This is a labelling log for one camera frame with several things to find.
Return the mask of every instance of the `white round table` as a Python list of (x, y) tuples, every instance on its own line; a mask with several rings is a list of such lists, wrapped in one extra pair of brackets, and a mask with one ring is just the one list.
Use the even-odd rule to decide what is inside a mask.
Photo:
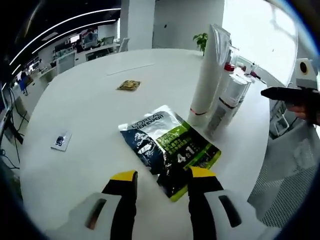
[[(86, 197), (101, 192), (118, 172), (138, 171), (134, 240), (192, 239), (188, 194), (171, 202), (126, 144), (118, 125), (169, 105), (185, 120), (199, 77), (202, 53), (147, 49), (113, 54), (80, 64), (50, 83), (27, 126), (21, 152), (24, 206), (41, 230), (54, 229)], [(116, 88), (141, 81), (135, 92)], [(225, 189), (248, 198), (266, 153), (269, 100), (252, 84), (220, 138), (222, 151), (211, 168)], [(66, 152), (51, 149), (57, 134), (69, 130)]]

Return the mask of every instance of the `red cap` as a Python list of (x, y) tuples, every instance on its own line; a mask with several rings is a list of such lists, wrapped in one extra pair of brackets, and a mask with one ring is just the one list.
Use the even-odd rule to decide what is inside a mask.
[(230, 63), (226, 62), (224, 65), (224, 70), (233, 72), (235, 70), (235, 65), (231, 65)]

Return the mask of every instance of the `small card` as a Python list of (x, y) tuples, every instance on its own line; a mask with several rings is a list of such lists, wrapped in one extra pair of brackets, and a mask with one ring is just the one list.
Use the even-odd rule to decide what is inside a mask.
[(70, 131), (63, 131), (56, 137), (53, 144), (51, 145), (51, 148), (65, 152), (69, 144), (71, 135), (72, 134)]
[(140, 84), (140, 81), (126, 80), (117, 88), (117, 90), (135, 91)]

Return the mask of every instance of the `human hand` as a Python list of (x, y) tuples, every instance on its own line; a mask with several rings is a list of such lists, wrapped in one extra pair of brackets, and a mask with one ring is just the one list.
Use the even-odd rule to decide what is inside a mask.
[[(288, 110), (291, 112), (295, 112), (295, 115), (304, 120), (310, 120), (307, 115), (306, 108), (304, 106), (290, 106), (288, 107)], [(317, 124), (320, 126), (320, 112), (316, 112), (316, 122), (313, 122), (313, 124)]]

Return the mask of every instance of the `green plant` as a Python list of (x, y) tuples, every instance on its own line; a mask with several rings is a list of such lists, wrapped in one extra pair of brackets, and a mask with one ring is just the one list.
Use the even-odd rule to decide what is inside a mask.
[(200, 33), (198, 35), (193, 36), (193, 40), (196, 40), (196, 45), (200, 50), (203, 52), (203, 56), (205, 55), (208, 34), (207, 33)]

